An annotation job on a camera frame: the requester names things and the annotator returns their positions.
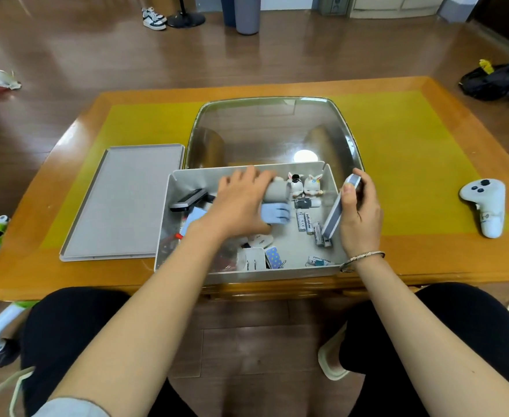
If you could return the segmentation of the person's right hand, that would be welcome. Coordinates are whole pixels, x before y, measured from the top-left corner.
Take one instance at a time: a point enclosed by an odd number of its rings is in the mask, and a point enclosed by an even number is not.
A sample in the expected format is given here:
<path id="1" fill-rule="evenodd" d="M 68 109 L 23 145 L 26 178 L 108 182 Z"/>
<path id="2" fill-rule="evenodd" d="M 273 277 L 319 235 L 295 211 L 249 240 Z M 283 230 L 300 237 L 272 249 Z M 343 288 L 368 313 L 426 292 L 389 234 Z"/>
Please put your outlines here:
<path id="1" fill-rule="evenodd" d="M 358 199 L 356 191 L 359 221 L 351 226 L 342 226 L 341 219 L 339 223 L 342 246 L 348 258 L 380 249 L 383 221 L 383 210 L 372 178 L 358 168 L 352 173 L 361 177 L 362 199 Z"/>

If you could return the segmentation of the person's left hand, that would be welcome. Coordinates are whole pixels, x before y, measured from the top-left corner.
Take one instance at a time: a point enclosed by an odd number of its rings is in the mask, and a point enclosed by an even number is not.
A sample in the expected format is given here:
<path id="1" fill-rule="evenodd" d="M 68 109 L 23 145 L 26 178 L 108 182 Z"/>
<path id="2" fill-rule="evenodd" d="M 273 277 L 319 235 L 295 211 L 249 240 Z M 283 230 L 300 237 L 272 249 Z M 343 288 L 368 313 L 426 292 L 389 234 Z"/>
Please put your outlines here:
<path id="1" fill-rule="evenodd" d="M 262 200 L 237 198 L 218 200 L 217 196 L 208 212 L 191 223 L 185 238 L 207 237 L 210 242 L 223 242 L 229 238 L 270 234 L 272 227 L 260 215 Z"/>

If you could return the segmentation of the grey and blue soft toy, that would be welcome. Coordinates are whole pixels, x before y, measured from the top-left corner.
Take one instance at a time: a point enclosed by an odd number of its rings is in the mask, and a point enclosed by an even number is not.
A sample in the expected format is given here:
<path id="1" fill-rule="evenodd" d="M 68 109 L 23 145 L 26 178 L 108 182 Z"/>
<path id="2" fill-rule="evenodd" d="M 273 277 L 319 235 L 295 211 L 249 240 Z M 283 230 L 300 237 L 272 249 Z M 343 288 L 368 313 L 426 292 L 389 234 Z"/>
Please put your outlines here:
<path id="1" fill-rule="evenodd" d="M 289 181 L 275 177 L 266 188 L 260 215 L 266 224 L 287 224 L 291 219 L 292 187 Z"/>

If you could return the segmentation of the person's right forearm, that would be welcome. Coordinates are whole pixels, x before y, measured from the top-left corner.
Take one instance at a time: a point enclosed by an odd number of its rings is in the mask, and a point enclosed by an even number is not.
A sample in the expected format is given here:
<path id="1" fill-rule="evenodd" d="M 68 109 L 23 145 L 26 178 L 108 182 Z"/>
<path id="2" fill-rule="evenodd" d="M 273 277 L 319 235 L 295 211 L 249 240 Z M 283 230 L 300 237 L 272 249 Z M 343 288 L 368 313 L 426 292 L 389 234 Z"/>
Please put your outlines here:
<path id="1" fill-rule="evenodd" d="M 354 267 L 431 417 L 509 417 L 509 382 L 443 324 L 378 252 Z"/>

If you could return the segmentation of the white rabbit figurine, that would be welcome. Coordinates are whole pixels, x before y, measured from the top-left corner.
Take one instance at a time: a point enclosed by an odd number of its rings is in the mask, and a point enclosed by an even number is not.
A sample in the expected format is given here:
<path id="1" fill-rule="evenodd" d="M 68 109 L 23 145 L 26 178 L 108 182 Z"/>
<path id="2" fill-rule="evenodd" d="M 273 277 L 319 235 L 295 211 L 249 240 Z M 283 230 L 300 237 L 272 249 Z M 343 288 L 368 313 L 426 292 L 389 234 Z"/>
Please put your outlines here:
<path id="1" fill-rule="evenodd" d="M 323 174 L 308 175 L 303 184 L 303 196 L 321 196 L 323 190 L 321 189 L 321 179 Z"/>

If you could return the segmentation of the clear plastic lid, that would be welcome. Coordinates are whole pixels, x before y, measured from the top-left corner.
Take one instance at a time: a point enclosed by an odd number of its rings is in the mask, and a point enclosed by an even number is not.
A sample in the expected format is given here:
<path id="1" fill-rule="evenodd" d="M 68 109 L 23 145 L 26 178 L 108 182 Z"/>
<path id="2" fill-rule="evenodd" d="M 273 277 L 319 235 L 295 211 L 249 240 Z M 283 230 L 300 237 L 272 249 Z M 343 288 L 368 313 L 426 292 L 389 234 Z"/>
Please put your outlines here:
<path id="1" fill-rule="evenodd" d="M 336 181 L 364 170 L 338 105 L 323 97 L 252 97 L 204 104 L 192 126 L 184 168 L 323 161 Z"/>

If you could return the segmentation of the black and silver stapler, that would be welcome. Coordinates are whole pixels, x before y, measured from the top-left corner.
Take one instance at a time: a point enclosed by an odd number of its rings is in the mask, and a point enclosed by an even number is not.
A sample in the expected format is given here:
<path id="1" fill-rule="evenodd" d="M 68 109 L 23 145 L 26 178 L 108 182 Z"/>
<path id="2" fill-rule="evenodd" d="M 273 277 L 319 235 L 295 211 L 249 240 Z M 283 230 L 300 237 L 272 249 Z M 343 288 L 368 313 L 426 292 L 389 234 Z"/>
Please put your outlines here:
<path id="1" fill-rule="evenodd" d="M 192 207 L 200 202 L 213 203 L 216 196 L 209 194 L 207 189 L 195 189 L 189 192 L 175 203 L 169 206 L 172 212 L 188 212 Z"/>

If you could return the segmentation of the light blue paper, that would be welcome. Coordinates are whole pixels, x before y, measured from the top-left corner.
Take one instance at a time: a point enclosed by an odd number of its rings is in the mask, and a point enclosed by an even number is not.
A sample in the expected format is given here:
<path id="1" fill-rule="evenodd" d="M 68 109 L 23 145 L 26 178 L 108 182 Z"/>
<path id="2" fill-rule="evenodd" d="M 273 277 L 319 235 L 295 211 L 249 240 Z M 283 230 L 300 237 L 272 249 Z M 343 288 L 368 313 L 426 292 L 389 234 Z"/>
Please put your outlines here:
<path id="1" fill-rule="evenodd" d="M 181 227 L 180 227 L 180 238 L 184 237 L 187 233 L 187 230 L 191 223 L 195 222 L 196 220 L 202 218 L 207 211 L 205 209 L 199 208 L 199 207 L 193 207 L 191 209 L 186 217 L 186 219 L 183 221 Z"/>

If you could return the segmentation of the yellow table mat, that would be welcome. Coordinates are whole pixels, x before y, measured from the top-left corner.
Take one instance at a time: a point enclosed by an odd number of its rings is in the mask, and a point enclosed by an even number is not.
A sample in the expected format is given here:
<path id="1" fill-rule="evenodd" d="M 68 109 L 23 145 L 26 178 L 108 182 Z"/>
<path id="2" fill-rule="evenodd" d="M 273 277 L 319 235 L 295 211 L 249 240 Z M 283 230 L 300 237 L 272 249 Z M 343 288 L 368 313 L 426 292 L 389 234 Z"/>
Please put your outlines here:
<path id="1" fill-rule="evenodd" d="M 354 134 L 362 162 L 385 210 L 383 234 L 389 246 L 401 239 L 441 235 L 440 244 L 478 241 L 469 207 L 458 199 L 464 183 L 494 177 L 506 184 L 509 217 L 509 154 L 482 123 L 436 81 L 417 88 L 377 92 L 338 88 L 330 98 Z M 301 85 L 106 92 L 59 140 L 34 179 L 45 190 L 51 218 L 41 249 L 59 251 L 84 199 L 104 150 L 111 146 L 185 145 L 201 107 L 208 101 L 260 90 Z M 498 241 L 509 245 L 509 220 Z"/>

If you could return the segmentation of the grey storage box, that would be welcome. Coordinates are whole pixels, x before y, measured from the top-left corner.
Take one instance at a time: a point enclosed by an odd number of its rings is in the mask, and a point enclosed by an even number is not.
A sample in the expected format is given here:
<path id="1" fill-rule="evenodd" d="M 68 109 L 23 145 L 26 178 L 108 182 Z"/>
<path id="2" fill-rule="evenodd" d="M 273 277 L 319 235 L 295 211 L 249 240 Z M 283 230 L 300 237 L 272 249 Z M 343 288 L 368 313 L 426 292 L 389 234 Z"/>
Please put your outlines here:
<path id="1" fill-rule="evenodd" d="M 216 167 L 179 169 L 172 172 L 168 177 L 167 191 L 163 216 L 160 228 L 160 243 L 155 257 L 154 269 L 159 267 L 174 252 L 178 246 L 175 234 L 185 220 L 184 212 L 171 212 L 169 206 L 194 189 L 207 189 L 209 194 L 215 195 L 219 180 L 231 175 L 236 170 L 245 170 L 247 166 Z M 304 181 L 308 175 L 323 174 L 321 189 L 323 195 L 318 198 L 321 205 L 309 208 L 313 222 L 319 222 L 321 228 L 324 225 L 338 195 L 338 188 L 330 165 L 324 161 L 300 162 L 300 163 L 274 163 L 255 165 L 260 171 L 275 170 L 278 177 L 286 178 L 289 172 L 304 175 Z M 341 247 L 340 235 L 335 232 L 331 238 L 331 245 L 318 247 L 314 241 L 314 235 L 300 232 L 297 226 L 296 209 L 291 205 L 291 219 L 287 224 L 273 224 L 271 235 L 274 241 L 271 246 L 277 247 L 279 255 L 285 264 L 280 269 L 269 269 L 253 272 L 237 272 L 236 266 L 223 268 L 221 271 L 212 271 L 205 279 L 207 285 L 300 279 L 334 275 L 339 272 L 340 265 L 345 262 L 346 254 Z M 317 256 L 334 263 L 334 266 L 305 266 L 308 256 Z"/>

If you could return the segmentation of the small white box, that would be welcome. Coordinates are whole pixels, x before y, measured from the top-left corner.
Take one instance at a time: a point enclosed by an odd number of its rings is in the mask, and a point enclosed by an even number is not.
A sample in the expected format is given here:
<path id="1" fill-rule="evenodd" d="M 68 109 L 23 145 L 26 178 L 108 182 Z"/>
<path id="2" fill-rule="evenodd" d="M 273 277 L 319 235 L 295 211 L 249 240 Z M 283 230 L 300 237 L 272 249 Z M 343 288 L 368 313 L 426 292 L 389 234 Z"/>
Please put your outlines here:
<path id="1" fill-rule="evenodd" d="M 237 272 L 263 271 L 266 269 L 266 254 L 263 248 L 249 247 L 237 250 Z"/>

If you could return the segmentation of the grey flat tray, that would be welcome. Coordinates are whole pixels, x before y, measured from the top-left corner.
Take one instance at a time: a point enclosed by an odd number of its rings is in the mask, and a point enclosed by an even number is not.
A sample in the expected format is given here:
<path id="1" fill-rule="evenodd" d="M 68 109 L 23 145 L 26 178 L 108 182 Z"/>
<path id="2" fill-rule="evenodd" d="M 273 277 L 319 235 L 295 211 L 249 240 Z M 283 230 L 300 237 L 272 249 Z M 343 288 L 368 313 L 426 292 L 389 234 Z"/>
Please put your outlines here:
<path id="1" fill-rule="evenodd" d="M 181 169 L 185 152 L 181 144 L 106 149 L 60 260 L 154 258 L 168 178 Z"/>

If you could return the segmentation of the white hand controller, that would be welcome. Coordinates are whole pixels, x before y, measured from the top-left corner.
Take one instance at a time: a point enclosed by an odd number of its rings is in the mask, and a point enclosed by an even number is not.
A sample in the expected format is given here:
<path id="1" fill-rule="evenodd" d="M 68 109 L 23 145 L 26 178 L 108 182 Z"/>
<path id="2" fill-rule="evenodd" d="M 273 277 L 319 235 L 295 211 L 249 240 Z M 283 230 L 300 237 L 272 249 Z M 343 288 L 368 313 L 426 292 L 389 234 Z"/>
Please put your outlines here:
<path id="1" fill-rule="evenodd" d="M 475 205 L 479 212 L 482 234 L 500 238 L 505 221 L 506 186 L 494 178 L 472 181 L 459 190 L 459 197 Z"/>

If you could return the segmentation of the beige slipper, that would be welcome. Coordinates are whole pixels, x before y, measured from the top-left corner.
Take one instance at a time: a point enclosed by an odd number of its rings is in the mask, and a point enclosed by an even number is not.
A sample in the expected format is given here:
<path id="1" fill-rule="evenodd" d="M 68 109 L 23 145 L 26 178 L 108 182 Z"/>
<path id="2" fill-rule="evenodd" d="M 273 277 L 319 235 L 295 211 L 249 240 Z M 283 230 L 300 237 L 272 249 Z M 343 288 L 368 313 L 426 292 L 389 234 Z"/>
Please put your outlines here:
<path id="1" fill-rule="evenodd" d="M 364 380 L 364 375 L 356 372 L 350 372 L 344 369 L 339 360 L 341 344 L 345 339 L 347 322 L 330 337 L 322 346 L 320 346 L 317 359 L 323 374 L 331 381 L 339 381 L 349 374 L 355 374 Z"/>

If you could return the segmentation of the white sleeve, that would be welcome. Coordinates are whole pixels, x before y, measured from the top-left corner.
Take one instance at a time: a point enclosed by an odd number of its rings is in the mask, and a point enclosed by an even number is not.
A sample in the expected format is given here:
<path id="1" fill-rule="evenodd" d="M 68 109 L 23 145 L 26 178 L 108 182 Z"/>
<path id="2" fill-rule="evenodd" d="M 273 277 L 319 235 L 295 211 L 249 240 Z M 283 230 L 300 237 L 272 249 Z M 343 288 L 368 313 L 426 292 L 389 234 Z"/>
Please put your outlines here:
<path id="1" fill-rule="evenodd" d="M 32 417 L 110 417 L 110 415 L 88 400 L 55 398 L 47 401 Z"/>

